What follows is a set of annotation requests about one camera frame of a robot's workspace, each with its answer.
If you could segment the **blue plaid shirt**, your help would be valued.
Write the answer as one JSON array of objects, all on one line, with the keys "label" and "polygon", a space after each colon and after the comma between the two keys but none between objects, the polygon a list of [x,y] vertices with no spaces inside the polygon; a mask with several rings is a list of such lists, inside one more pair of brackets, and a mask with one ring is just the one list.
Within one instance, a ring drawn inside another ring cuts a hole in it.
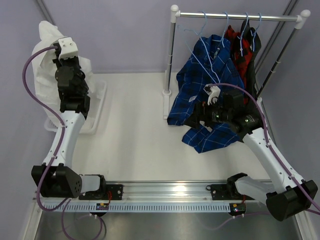
[{"label": "blue plaid shirt", "polygon": [[[220,39],[221,37],[215,34],[203,37],[213,63],[213,70],[218,74],[222,83],[219,88],[222,92],[230,90],[230,85],[243,88],[243,80],[230,57],[230,42],[227,39],[224,39],[224,48],[215,57]],[[167,123],[173,126],[183,126],[184,121],[193,113],[195,105],[208,100],[204,87],[207,84],[213,84],[213,81],[192,55],[177,73],[176,80],[178,94],[171,107]],[[182,137],[182,142],[193,147],[198,153],[225,148],[237,141],[239,137],[226,123],[218,123],[211,130],[202,125],[198,129],[190,128]]]}]

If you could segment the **white and silver clothes rack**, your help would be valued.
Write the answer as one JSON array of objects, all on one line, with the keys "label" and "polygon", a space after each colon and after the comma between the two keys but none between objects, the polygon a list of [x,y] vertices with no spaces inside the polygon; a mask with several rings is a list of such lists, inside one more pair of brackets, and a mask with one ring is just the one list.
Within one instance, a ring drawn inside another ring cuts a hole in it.
[{"label": "white and silver clothes rack", "polygon": [[172,63],[173,63],[173,53],[174,53],[174,41],[175,41],[175,33],[177,28],[177,20],[178,18],[204,18],[204,19],[226,19],[226,20],[251,20],[251,21],[271,21],[278,22],[268,44],[266,45],[260,59],[257,62],[256,70],[259,71],[262,62],[267,57],[271,47],[274,45],[275,40],[279,36],[281,30],[284,27],[285,22],[295,23],[295,26],[288,37],[286,43],[284,44],[281,52],[279,53],[277,59],[275,60],[273,66],[268,72],[265,80],[261,84],[258,89],[257,95],[260,96],[268,84],[271,76],[276,72],[277,66],[281,63],[282,57],[288,48],[289,43],[293,39],[293,37],[297,34],[299,30],[303,28],[307,19],[311,16],[311,11],[305,9],[300,12],[298,15],[290,15],[293,12],[295,6],[297,5],[297,0],[291,0],[284,11],[284,15],[273,16],[273,15],[261,15],[261,14],[246,14],[246,13],[200,13],[200,12],[183,12],[179,9],[178,5],[173,4],[170,7],[170,33],[169,33],[169,46],[168,46],[168,58],[167,58],[167,68],[165,71],[165,79],[164,79],[164,89],[162,91],[163,96],[163,119],[167,119],[170,113],[170,96],[172,94],[170,90],[170,81],[171,81],[171,73],[172,73]]}]

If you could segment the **white plastic basket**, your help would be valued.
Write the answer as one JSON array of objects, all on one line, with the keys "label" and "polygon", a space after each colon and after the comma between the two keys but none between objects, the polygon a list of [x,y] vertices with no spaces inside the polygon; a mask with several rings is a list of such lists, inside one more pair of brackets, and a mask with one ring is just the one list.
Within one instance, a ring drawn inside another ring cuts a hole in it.
[{"label": "white plastic basket", "polygon": [[95,96],[91,97],[87,119],[79,132],[82,135],[95,134],[106,97],[107,83],[99,78],[95,81],[95,83],[97,87]]}]

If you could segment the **black pinstripe shirt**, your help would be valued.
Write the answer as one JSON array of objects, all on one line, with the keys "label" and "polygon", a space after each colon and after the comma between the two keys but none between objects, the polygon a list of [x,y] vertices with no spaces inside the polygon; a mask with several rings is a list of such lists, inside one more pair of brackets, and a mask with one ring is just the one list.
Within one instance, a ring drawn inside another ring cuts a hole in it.
[{"label": "black pinstripe shirt", "polygon": [[248,32],[248,39],[250,42],[250,46],[248,48],[249,52],[246,55],[246,58],[249,58],[249,60],[246,60],[247,62],[247,68],[245,72],[245,90],[252,95],[253,98],[257,99],[257,90],[255,87],[256,84],[256,70],[255,70],[255,60],[259,53],[259,51],[262,48],[260,37],[257,33],[255,38],[255,51],[252,51],[252,35],[251,31],[253,32],[255,29],[253,27],[249,27]]}]

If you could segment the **grey frame post left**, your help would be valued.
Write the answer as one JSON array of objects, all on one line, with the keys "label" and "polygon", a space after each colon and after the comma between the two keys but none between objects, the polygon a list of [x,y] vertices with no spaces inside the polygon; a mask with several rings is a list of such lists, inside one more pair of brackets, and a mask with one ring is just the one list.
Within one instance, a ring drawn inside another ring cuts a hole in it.
[{"label": "grey frame post left", "polygon": [[44,20],[48,21],[49,23],[56,25],[56,22],[52,16],[52,14],[49,11],[49,8],[47,7],[44,0],[34,0],[34,3],[39,10],[41,16],[44,18]]}]

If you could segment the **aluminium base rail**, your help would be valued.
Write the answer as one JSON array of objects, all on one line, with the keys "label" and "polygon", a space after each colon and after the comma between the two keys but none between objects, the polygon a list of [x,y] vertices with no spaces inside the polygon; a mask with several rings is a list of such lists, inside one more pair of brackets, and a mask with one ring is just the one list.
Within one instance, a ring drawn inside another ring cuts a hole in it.
[{"label": "aluminium base rail", "polygon": [[105,181],[102,176],[86,175],[71,182],[43,183],[39,194],[45,198],[72,198],[80,201],[174,202],[174,201],[251,201],[227,182],[184,181]]}]

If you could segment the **grey frame post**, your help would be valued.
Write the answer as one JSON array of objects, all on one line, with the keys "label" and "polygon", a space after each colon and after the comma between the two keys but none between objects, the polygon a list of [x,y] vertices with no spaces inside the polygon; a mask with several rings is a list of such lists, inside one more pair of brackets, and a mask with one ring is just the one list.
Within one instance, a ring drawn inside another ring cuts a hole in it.
[{"label": "grey frame post", "polygon": [[47,7],[44,0],[34,0],[34,3],[39,10],[41,16],[44,18],[44,20],[48,21],[49,23],[56,25],[56,22],[52,16],[52,14],[49,11],[49,8]]},{"label": "grey frame post", "polygon": [[[299,3],[299,0],[289,0],[287,3],[287,6],[285,7],[283,11],[284,16],[289,16],[293,13],[294,9],[296,8],[297,4]],[[284,21],[279,21],[276,25],[270,39],[268,40],[267,44],[265,45],[265,48],[259,57],[258,61],[255,64],[255,73],[257,74],[259,70],[261,69],[264,61],[266,60],[269,52],[271,51],[273,45],[275,44],[277,38],[279,37],[283,27],[285,26]]]}]

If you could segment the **grey frame post right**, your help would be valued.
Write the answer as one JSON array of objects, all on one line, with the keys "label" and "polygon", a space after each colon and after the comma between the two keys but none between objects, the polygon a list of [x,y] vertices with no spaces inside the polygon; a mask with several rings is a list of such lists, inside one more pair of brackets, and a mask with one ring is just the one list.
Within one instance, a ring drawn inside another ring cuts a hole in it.
[{"label": "grey frame post right", "polygon": [[[287,3],[287,6],[285,7],[283,11],[284,16],[289,16],[293,13],[294,9],[296,8],[297,4],[299,3],[299,0],[289,0]],[[276,25],[270,39],[268,40],[267,44],[265,45],[265,48],[259,57],[258,61],[255,64],[255,73],[257,74],[259,70],[261,69],[264,61],[266,60],[269,52],[271,51],[273,45],[275,44],[277,38],[279,37],[283,27],[285,26],[284,21],[279,21]]]}]

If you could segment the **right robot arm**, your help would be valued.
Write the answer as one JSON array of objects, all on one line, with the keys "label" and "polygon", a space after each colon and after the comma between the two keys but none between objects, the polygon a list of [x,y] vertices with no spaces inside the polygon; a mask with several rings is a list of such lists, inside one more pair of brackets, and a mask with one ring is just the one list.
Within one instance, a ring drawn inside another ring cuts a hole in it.
[{"label": "right robot arm", "polygon": [[239,90],[224,92],[220,99],[214,97],[211,101],[196,103],[186,123],[196,129],[201,125],[228,124],[269,175],[272,184],[254,180],[246,173],[229,177],[226,193],[230,198],[246,196],[257,200],[265,204],[278,221],[310,208],[318,186],[313,180],[306,181],[288,163],[269,137],[260,108],[245,105]]}]

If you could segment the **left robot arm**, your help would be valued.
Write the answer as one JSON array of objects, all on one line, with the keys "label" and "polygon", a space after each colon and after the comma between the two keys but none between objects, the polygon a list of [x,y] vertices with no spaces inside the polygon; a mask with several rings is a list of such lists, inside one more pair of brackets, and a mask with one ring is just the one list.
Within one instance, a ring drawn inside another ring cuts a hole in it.
[{"label": "left robot arm", "polygon": [[75,53],[62,56],[59,46],[53,46],[52,50],[60,99],[60,112],[53,114],[58,118],[59,127],[48,155],[41,165],[35,165],[31,170],[37,186],[36,197],[78,198],[85,194],[101,200],[108,192],[104,176],[78,174],[72,169],[76,142],[90,109],[86,76]]}]

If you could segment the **white shirt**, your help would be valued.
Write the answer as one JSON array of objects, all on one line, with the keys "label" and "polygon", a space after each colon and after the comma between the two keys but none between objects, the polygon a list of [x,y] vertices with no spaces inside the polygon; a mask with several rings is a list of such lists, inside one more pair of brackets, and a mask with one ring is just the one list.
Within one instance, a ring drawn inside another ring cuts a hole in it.
[{"label": "white shirt", "polygon": [[[58,30],[58,27],[48,21],[41,21],[38,25],[40,42],[35,45],[32,53],[36,53],[45,47],[51,46],[58,39],[65,36]],[[88,85],[88,95],[92,99],[96,95],[97,87],[93,80],[93,71],[91,60],[79,56],[79,65],[85,74],[85,81]],[[60,113],[60,98],[58,92],[57,81],[55,80],[56,65],[55,51],[50,50],[41,53],[32,60],[32,70],[34,75],[34,88],[36,97],[56,113]]]}]

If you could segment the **red black plaid shirt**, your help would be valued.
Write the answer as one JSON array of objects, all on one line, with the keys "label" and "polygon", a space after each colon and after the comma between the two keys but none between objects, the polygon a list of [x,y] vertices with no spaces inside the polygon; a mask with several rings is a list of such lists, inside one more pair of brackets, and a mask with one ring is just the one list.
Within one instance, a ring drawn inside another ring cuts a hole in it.
[{"label": "red black plaid shirt", "polygon": [[245,78],[253,53],[250,43],[240,32],[235,32],[231,25],[227,27],[224,38],[230,42],[230,58],[240,77]]}]

